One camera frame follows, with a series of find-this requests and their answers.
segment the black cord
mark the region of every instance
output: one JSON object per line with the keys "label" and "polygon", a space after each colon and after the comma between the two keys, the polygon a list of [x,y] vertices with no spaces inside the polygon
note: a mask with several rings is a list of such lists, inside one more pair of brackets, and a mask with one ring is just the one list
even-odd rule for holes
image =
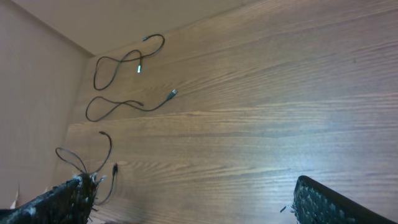
{"label": "black cord", "polygon": [[[101,121],[102,119],[104,119],[105,117],[107,117],[109,114],[111,114],[117,107],[119,107],[119,106],[121,106],[121,105],[127,105],[127,106],[130,106],[130,107],[135,108],[135,109],[137,109],[137,110],[144,111],[144,112],[154,111],[154,110],[160,108],[161,106],[163,106],[163,105],[164,105],[166,102],[168,102],[169,100],[171,100],[177,93],[178,93],[177,90],[173,90],[173,91],[168,95],[168,97],[166,98],[165,101],[161,102],[161,104],[159,104],[159,105],[156,106],[155,108],[152,108],[152,109],[149,109],[149,110],[148,110],[148,109],[139,108],[139,107],[137,107],[137,106],[134,106],[134,105],[129,104],[129,103],[136,103],[136,104],[138,104],[138,105],[140,105],[140,106],[144,106],[143,103],[138,102],[138,101],[135,101],[135,100],[126,100],[126,101],[123,101],[123,102],[118,102],[118,101],[112,101],[112,100],[106,99],[106,98],[104,98],[104,97],[102,97],[102,96],[96,96],[96,97],[94,97],[94,98],[88,103],[88,105],[87,105],[87,108],[86,108],[86,118],[87,118],[87,120],[89,120],[89,121],[91,121],[91,122],[98,122],[98,121]],[[92,102],[94,102],[94,101],[95,101],[96,99],[98,99],[98,98],[99,98],[99,99],[102,99],[102,100],[105,100],[105,101],[107,101],[107,102],[109,102],[109,103],[113,103],[113,104],[115,104],[116,106],[114,106],[111,110],[109,110],[107,113],[105,113],[104,115],[102,115],[100,118],[98,118],[98,119],[91,119],[91,118],[88,117],[88,108],[90,107],[90,105],[92,104]]]}
{"label": "black cord", "polygon": [[[109,159],[109,156],[111,155],[112,146],[113,146],[111,136],[109,136],[108,134],[106,134],[104,131],[100,131],[99,133],[105,135],[106,137],[108,137],[108,139],[109,139],[109,151],[108,151],[108,155],[106,156],[104,162],[98,167],[98,169],[96,169],[96,170],[95,170],[94,172],[92,172],[92,173],[99,172],[99,171],[102,169],[102,167],[105,165],[106,161]],[[72,163],[72,162],[70,162],[70,161],[67,161],[67,160],[64,159],[62,156],[60,156],[60,154],[58,153],[58,150],[65,151],[65,152],[67,152],[67,153],[73,155],[74,157],[76,157],[76,158],[81,162],[81,164],[82,164],[82,166],[83,166],[83,168],[84,168],[84,171],[83,171],[81,168],[79,168],[78,166],[76,166],[74,163]],[[86,169],[86,166],[85,166],[84,162],[80,159],[80,157],[79,157],[76,153],[74,153],[74,152],[72,152],[72,151],[70,151],[70,150],[68,150],[68,149],[64,149],[64,148],[62,148],[62,147],[57,147],[57,148],[55,149],[55,153],[57,154],[57,156],[58,156],[62,161],[65,161],[65,162],[71,164],[71,165],[74,166],[78,171],[80,171],[82,174],[83,174],[83,173],[84,173],[84,174],[89,174],[89,173],[87,172],[87,169]],[[113,165],[113,171],[112,171],[112,185],[111,185],[111,190],[109,191],[109,194],[108,194],[108,196],[105,198],[105,200],[103,200],[102,202],[100,202],[99,204],[96,204],[96,205],[101,205],[102,203],[104,203],[104,202],[109,198],[109,196],[112,194],[114,176],[115,176],[117,173],[118,173],[118,164],[115,163],[115,164]]]}
{"label": "black cord", "polygon": [[[132,62],[132,61],[135,61],[135,60],[139,60],[139,65],[138,65],[138,71],[137,71],[137,72],[140,73],[140,72],[141,72],[141,69],[142,69],[142,61],[143,61],[143,59],[146,58],[146,57],[151,57],[151,56],[153,56],[154,54],[160,52],[160,50],[162,50],[162,48],[163,48],[163,46],[164,46],[165,38],[164,38],[164,36],[163,36],[162,34],[152,34],[152,35],[149,35],[149,36],[147,36],[147,37],[142,38],[142,41],[147,41],[147,40],[149,40],[151,37],[155,37],[155,36],[159,36],[159,37],[162,38],[162,44],[160,45],[160,47],[159,47],[157,50],[155,50],[154,52],[152,52],[152,53],[150,53],[150,54],[142,55],[142,54],[141,54],[141,51],[139,51],[139,50],[132,50],[132,51],[128,52],[126,55],[124,55],[123,58],[122,58],[121,60],[118,60],[118,59],[112,58],[112,57],[108,57],[108,56],[100,57],[100,58],[97,60],[97,64],[96,64],[96,66],[95,66],[94,80],[93,80],[94,89],[95,89],[95,90],[98,90],[98,91],[101,91],[101,90],[104,90],[104,89],[106,89],[107,87],[109,87],[109,86],[112,84],[112,82],[113,82],[113,80],[114,80],[116,74],[117,74],[118,71],[119,71],[120,64],[122,64],[122,63],[124,63],[124,62]],[[130,54],[132,54],[132,53],[134,53],[134,52],[138,52],[139,57],[138,57],[138,58],[133,58],[133,59],[126,60],[126,58],[127,58]],[[97,76],[97,71],[98,71],[98,64],[100,63],[100,60],[102,60],[102,59],[104,59],[104,58],[107,58],[107,59],[114,60],[114,61],[118,62],[118,65],[117,65],[116,68],[114,69],[114,73],[113,73],[113,77],[112,77],[111,81],[110,81],[107,85],[105,85],[104,87],[98,88],[98,87],[96,86],[96,82],[95,82],[95,81],[96,81],[96,76]]]}
{"label": "black cord", "polygon": [[106,196],[106,198],[104,200],[102,200],[102,202],[95,203],[95,205],[104,204],[109,199],[109,197],[111,196],[112,190],[113,190],[114,176],[116,175],[116,173],[118,173],[118,164],[117,163],[115,163],[113,165],[113,169],[112,169],[112,184],[111,184],[111,190],[109,191],[109,194]]}

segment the wood grain surface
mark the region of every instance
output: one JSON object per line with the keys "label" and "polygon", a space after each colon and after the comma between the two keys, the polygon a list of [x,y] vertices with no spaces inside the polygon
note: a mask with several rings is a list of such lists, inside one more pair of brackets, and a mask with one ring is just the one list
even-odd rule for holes
{"label": "wood grain surface", "polygon": [[[106,90],[88,62],[65,146],[116,191],[93,213],[115,223],[295,223],[279,213],[308,175],[398,222],[398,1],[269,0],[165,34]],[[131,44],[151,52],[159,40]],[[98,85],[115,63],[103,61]],[[97,95],[139,100],[99,123]],[[112,105],[97,102],[97,118]],[[107,193],[110,180],[100,187]]]}

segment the cable plug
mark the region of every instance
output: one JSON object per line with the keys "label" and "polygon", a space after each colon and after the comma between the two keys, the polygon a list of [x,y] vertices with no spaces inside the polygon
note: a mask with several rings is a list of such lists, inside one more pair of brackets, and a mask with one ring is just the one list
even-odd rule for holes
{"label": "cable plug", "polygon": [[115,174],[118,172],[118,164],[117,163],[114,163],[114,165],[113,165],[113,169],[112,169],[112,176],[114,177],[115,176]]}
{"label": "cable plug", "polygon": [[166,100],[171,100],[177,93],[178,93],[177,90],[173,90],[173,91],[169,94],[169,96],[167,97]]}

